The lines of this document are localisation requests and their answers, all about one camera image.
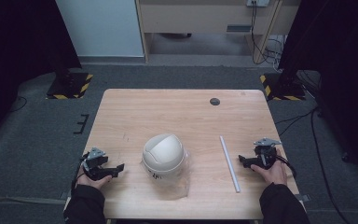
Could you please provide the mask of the person's right hand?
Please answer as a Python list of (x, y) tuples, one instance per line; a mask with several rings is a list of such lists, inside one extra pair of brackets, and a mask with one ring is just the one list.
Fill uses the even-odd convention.
[(251, 166), (251, 169), (260, 174), (268, 185), (287, 185), (285, 164), (282, 161), (275, 161), (268, 170), (265, 170), (255, 164)]

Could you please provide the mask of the black stand base, striped tape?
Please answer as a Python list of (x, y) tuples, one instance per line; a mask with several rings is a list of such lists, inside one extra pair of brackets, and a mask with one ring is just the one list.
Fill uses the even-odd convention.
[(284, 74), (266, 73), (260, 77), (267, 100), (304, 100), (305, 92), (293, 77)]
[(47, 92), (48, 99), (82, 98), (89, 87), (92, 74), (70, 73), (65, 78), (56, 77)]

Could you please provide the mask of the dark curtain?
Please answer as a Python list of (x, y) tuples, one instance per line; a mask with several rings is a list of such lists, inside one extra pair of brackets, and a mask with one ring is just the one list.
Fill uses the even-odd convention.
[(358, 0), (301, 0), (280, 68), (321, 74), (323, 109), (358, 161)]
[(0, 123), (22, 82), (53, 71), (48, 49), (80, 66), (56, 0), (0, 0)]

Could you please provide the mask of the white cabinet panel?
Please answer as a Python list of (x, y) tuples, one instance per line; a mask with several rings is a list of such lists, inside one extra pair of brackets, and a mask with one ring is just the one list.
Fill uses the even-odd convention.
[(143, 57), (135, 0), (56, 0), (82, 57)]

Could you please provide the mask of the clear plastic cup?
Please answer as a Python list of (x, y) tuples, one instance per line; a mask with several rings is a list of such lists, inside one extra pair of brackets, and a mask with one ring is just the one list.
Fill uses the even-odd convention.
[(150, 138), (144, 146), (141, 164), (162, 200), (178, 200), (188, 195), (189, 154), (175, 134)]

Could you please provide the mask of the white straw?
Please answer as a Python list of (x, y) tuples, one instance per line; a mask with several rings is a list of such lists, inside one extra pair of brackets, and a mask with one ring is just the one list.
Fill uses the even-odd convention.
[(225, 139), (224, 139), (224, 137), (222, 135), (219, 136), (219, 139), (220, 139), (220, 143), (221, 143), (222, 149), (223, 149), (224, 154), (225, 154), (228, 170), (230, 172), (235, 191), (236, 191), (236, 193), (240, 193), (241, 192), (241, 187), (239, 185), (238, 179), (237, 179), (235, 171), (233, 169), (233, 165), (232, 165), (232, 162), (231, 162), (228, 150), (227, 150), (227, 145), (226, 145)]

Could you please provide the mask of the wall power socket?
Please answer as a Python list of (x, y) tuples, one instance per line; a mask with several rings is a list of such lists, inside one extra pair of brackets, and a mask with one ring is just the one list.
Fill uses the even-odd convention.
[(247, 7), (267, 7), (269, 0), (246, 0)]

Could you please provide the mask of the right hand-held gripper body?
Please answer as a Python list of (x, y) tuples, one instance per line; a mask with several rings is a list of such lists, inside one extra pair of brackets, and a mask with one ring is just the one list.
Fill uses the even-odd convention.
[(280, 145), (281, 143), (281, 141), (267, 137), (263, 137), (254, 142), (255, 155), (260, 161), (260, 167), (268, 170), (273, 165), (277, 159), (277, 150), (275, 146)]

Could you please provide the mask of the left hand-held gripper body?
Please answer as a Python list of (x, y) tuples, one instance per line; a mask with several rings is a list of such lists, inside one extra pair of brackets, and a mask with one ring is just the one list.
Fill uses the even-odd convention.
[(93, 147), (84, 155), (83, 171), (88, 178), (94, 181), (100, 180), (108, 176), (108, 172), (102, 167), (106, 162), (108, 162), (108, 158), (105, 156), (105, 152)]

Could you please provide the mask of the person's left hand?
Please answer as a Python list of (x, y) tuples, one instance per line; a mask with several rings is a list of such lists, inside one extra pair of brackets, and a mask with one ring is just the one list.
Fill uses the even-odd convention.
[(96, 189), (101, 189), (105, 184), (111, 181), (112, 177), (107, 176), (101, 180), (92, 180), (84, 174), (84, 170), (82, 168), (79, 169), (78, 174), (76, 175), (76, 186), (90, 186)]

